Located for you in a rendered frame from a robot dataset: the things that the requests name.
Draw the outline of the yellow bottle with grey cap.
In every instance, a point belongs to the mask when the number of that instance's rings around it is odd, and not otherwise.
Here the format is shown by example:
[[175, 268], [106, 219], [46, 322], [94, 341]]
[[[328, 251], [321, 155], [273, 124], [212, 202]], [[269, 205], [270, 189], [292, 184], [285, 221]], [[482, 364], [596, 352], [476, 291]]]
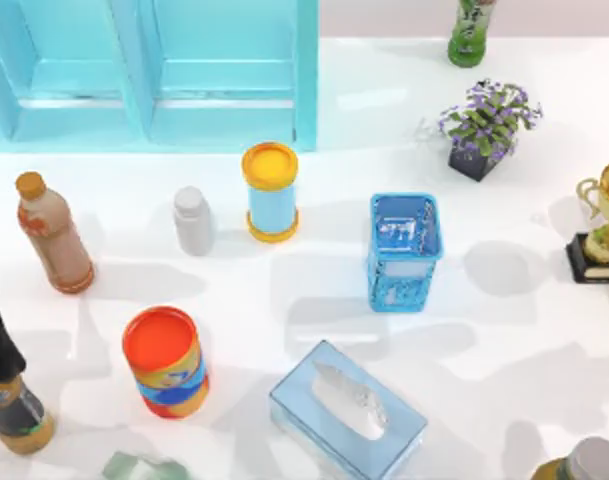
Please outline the yellow bottle with grey cap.
[[609, 440], [581, 440], [566, 456], [538, 466], [530, 480], [609, 480]]

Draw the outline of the green bottle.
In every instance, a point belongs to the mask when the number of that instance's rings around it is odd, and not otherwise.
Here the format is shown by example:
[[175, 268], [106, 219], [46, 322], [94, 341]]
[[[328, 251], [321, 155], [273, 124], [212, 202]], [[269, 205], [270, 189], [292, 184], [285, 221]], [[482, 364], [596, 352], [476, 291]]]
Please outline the green bottle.
[[459, 0], [448, 43], [448, 58], [458, 67], [480, 64], [486, 52], [487, 31], [497, 0]]

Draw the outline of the brown bottle with orange cap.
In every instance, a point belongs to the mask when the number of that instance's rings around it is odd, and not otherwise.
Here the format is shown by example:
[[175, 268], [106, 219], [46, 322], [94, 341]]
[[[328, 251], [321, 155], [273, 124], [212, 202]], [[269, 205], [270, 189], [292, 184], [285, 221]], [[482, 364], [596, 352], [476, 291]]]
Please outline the brown bottle with orange cap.
[[18, 222], [33, 245], [50, 284], [65, 294], [87, 289], [93, 262], [84, 247], [67, 201], [35, 171], [18, 176]]

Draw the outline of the gold trophy on black base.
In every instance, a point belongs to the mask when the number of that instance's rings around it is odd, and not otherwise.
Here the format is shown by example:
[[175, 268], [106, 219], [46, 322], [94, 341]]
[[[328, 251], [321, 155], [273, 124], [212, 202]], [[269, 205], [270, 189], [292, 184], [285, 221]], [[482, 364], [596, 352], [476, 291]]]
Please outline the gold trophy on black base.
[[576, 233], [565, 247], [574, 281], [609, 284], [609, 165], [599, 179], [588, 178], [576, 186], [576, 195], [590, 209], [590, 218], [602, 216], [603, 225]]

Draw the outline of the red and orange can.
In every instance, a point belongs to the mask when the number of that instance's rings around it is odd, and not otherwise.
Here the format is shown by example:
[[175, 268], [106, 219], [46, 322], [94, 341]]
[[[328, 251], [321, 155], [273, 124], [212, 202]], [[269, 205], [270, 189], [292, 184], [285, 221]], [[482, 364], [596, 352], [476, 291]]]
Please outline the red and orange can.
[[172, 306], [135, 316], [122, 336], [122, 349], [146, 406], [161, 418], [186, 418], [209, 392], [206, 362], [192, 318]]

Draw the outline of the pale green object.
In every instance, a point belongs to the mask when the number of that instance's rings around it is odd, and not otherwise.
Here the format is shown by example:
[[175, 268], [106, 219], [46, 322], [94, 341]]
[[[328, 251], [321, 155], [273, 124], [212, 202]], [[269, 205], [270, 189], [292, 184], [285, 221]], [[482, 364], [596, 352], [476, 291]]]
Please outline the pale green object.
[[174, 460], [115, 452], [103, 467], [103, 480], [192, 480], [188, 470]]

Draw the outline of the blue square basket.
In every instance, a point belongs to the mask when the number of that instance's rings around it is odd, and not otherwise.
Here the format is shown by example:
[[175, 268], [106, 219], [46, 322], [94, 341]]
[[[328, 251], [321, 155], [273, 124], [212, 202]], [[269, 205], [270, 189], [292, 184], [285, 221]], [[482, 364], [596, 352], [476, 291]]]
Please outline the blue square basket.
[[433, 196], [373, 195], [367, 257], [368, 301], [373, 311], [422, 311], [442, 255], [439, 210]]

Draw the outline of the purple flower plant pot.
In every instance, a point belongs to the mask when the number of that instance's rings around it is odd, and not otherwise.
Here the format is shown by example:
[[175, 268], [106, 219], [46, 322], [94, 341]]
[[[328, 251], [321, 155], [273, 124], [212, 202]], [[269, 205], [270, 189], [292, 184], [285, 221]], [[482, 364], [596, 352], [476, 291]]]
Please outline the purple flower plant pot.
[[543, 108], [523, 87], [490, 78], [468, 89], [466, 100], [441, 112], [438, 127], [451, 142], [448, 165], [479, 182], [514, 153], [518, 131], [534, 129]]

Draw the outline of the light blue rack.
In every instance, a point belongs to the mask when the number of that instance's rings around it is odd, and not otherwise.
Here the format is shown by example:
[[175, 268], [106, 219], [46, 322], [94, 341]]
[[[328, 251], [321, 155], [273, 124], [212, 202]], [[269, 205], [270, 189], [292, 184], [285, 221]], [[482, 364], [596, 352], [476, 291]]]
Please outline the light blue rack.
[[317, 140], [319, 0], [0, 0], [0, 152]]

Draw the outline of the blue tissue box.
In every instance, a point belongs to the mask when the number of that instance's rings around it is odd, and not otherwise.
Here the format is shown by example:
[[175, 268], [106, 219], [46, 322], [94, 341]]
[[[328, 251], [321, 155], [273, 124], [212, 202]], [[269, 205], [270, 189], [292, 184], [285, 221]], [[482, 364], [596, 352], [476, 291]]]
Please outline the blue tissue box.
[[[315, 361], [338, 367], [379, 396], [388, 414], [387, 430], [379, 440], [358, 436], [314, 397]], [[326, 340], [277, 383], [269, 403], [273, 422], [309, 449], [337, 480], [395, 480], [428, 425], [426, 417]]]

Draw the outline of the white tissue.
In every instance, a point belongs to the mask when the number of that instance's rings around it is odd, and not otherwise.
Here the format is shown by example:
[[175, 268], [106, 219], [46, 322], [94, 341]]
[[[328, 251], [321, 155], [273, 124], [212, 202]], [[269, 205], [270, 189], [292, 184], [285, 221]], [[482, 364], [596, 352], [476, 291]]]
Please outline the white tissue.
[[341, 424], [358, 436], [379, 440], [388, 427], [388, 414], [379, 396], [338, 367], [315, 361], [314, 397]]

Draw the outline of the light blue can orange lid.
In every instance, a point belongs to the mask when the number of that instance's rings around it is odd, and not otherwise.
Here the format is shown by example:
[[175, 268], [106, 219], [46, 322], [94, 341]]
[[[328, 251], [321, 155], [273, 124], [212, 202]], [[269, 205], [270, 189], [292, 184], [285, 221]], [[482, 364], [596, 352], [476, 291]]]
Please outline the light blue can orange lid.
[[265, 243], [288, 240], [299, 223], [296, 154], [281, 143], [264, 142], [244, 153], [241, 166], [248, 185], [246, 220], [251, 235]]

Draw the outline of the amber bottle with dark label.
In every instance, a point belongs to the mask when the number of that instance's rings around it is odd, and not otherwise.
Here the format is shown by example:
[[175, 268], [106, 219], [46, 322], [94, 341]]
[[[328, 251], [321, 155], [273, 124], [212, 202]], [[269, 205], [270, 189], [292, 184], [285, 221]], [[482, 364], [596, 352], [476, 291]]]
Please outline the amber bottle with dark label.
[[13, 453], [30, 455], [53, 438], [55, 421], [21, 375], [0, 383], [0, 441]]

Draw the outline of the small white bottle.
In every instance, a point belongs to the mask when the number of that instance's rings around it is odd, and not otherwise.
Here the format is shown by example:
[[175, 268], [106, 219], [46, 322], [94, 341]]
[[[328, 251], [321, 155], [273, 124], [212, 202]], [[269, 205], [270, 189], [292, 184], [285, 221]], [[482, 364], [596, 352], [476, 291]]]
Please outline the small white bottle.
[[212, 249], [215, 227], [210, 205], [200, 189], [186, 186], [174, 196], [174, 221], [181, 249], [192, 256]]

